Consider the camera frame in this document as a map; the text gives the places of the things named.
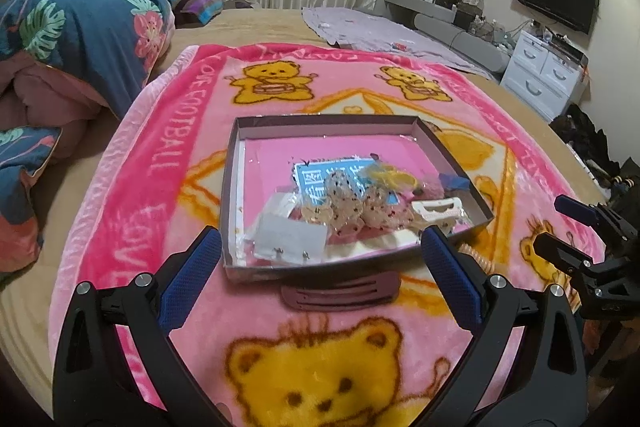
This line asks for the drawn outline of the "white claw hair clip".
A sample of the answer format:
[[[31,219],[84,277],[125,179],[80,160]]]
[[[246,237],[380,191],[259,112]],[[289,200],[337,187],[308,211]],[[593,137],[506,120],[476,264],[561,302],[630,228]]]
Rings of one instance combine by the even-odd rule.
[[[411,209],[421,227],[435,225],[445,235],[465,231],[472,225],[459,197],[414,200]]]

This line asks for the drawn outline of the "small blue box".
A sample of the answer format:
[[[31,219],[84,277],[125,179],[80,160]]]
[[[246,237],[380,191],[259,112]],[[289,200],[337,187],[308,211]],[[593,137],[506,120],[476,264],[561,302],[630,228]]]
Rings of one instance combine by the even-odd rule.
[[[438,179],[445,193],[469,192],[471,190],[471,182],[466,176],[441,172],[438,175]]]

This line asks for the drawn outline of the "dark maroon hair clip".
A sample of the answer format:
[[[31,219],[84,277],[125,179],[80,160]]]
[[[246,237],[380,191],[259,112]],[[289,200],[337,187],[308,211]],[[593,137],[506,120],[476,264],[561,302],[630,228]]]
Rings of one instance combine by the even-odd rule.
[[[285,306],[300,312],[348,312],[392,303],[399,291],[399,274],[384,271],[314,286],[282,285],[280,297]]]

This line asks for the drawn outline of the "sheer dotted bow hair clip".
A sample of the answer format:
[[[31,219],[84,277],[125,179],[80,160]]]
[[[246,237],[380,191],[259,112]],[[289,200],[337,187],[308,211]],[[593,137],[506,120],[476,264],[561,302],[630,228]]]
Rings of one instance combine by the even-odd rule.
[[[412,209],[393,191],[381,184],[370,184],[361,190],[343,170],[326,177],[323,202],[333,208],[334,219],[328,227],[340,239],[357,236],[363,230],[408,229],[416,223]]]

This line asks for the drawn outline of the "white earring card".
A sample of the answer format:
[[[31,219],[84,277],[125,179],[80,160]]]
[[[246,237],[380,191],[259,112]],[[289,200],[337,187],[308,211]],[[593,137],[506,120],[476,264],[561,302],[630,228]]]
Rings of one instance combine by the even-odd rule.
[[[282,265],[320,265],[328,237],[326,225],[266,213],[253,236],[254,256]]]

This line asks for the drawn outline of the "clear beige claw clip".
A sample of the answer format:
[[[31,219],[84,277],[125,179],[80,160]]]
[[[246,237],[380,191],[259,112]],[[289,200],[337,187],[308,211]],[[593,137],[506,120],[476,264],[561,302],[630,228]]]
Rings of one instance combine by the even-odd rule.
[[[306,202],[300,207],[300,215],[303,220],[312,225],[329,225],[334,219],[334,211],[330,204],[314,205]]]

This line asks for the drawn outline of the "clear plastic packet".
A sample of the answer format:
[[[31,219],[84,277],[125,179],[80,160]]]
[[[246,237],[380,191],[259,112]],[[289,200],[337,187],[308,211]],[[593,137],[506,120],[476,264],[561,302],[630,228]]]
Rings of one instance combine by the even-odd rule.
[[[257,217],[245,231],[245,239],[257,242],[259,247],[274,245],[291,231],[290,216],[299,203],[299,194],[292,191],[274,192]]]

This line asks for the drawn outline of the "dark clothes pile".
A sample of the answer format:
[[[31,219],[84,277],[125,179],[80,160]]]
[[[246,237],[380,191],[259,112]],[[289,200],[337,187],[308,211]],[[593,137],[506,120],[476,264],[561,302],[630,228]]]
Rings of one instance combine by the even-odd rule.
[[[553,118],[549,127],[587,169],[612,206],[639,205],[638,162],[631,157],[624,162],[614,160],[604,130],[597,129],[576,104],[570,104],[564,114]]]

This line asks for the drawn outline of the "white drawer cabinet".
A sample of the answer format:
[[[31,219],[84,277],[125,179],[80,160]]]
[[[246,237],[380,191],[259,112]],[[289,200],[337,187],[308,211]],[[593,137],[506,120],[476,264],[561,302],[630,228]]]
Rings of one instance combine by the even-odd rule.
[[[500,86],[550,124],[582,99],[586,68],[550,43],[522,31]]]

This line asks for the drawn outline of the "pink cartoon bear blanket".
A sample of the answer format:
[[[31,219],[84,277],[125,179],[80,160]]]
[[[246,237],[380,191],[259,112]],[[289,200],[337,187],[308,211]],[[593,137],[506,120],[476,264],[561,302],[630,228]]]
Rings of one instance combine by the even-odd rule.
[[[535,140],[463,75],[387,53],[263,43],[185,49],[130,107],[100,161],[62,254],[49,317],[58,344],[76,285],[120,286],[219,225],[235,119],[407,115],[438,136],[494,219],[471,242],[483,267],[536,289],[567,278],[534,251],[552,233],[594,260],[599,237],[562,217],[572,186]],[[297,312],[274,284],[210,277],[175,346],[239,426],[405,426],[470,341],[427,269],[411,263],[388,305]]]

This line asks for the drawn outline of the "grey dressing table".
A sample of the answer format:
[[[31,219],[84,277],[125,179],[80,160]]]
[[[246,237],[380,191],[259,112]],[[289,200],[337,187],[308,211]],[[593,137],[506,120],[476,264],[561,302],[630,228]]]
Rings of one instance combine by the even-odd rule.
[[[495,22],[459,11],[454,5],[447,9],[427,0],[384,0],[390,18],[425,37],[438,41],[501,78],[508,66],[511,52],[500,42],[504,32]]]

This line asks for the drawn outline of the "lilac bed sheet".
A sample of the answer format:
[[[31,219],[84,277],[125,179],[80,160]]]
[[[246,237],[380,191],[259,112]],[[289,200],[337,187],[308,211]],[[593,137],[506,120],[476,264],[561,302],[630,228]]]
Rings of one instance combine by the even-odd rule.
[[[303,8],[302,15],[306,25],[330,46],[420,58],[498,82],[492,72],[461,52],[385,17],[345,8]]]

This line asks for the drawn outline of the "shallow cardboard box tray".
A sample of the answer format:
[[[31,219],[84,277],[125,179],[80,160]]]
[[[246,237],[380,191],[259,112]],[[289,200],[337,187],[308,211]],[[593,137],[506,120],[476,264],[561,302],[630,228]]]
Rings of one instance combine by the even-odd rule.
[[[285,115],[242,117],[232,126],[222,181],[220,229],[224,269],[234,283],[349,275],[416,256],[425,229],[416,222],[395,231],[363,230],[340,239],[329,230],[320,265],[282,265],[254,256],[245,239],[274,192],[299,194],[300,207],[324,201],[326,177],[335,170],[363,190],[381,184],[411,208],[414,200],[459,197],[471,228],[445,235],[454,243],[472,239],[494,219],[466,172],[423,120],[410,116]],[[469,192],[445,193],[439,173],[466,176]]]

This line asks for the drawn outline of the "blue floral quilt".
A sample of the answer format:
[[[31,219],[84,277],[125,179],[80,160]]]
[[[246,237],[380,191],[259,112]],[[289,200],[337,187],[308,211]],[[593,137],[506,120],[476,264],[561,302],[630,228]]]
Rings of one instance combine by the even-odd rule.
[[[1,274],[39,257],[30,191],[102,110],[122,118],[175,29],[170,0],[9,0],[1,7]]]

